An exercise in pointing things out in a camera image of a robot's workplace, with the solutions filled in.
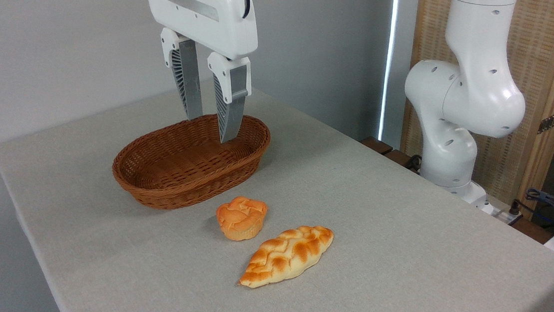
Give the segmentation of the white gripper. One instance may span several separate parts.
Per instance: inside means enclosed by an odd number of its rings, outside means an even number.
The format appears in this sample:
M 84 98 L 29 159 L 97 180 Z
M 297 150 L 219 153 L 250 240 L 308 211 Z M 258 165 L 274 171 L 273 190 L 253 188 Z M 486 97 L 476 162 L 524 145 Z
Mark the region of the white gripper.
M 160 36 L 164 61 L 172 71 L 188 120 L 203 115 L 195 42 L 216 52 L 207 62 L 213 73 L 220 142 L 234 139 L 245 99 L 252 95 L 251 62 L 246 56 L 258 46 L 254 3 L 244 18 L 245 0 L 148 2 L 154 19 L 166 27 Z

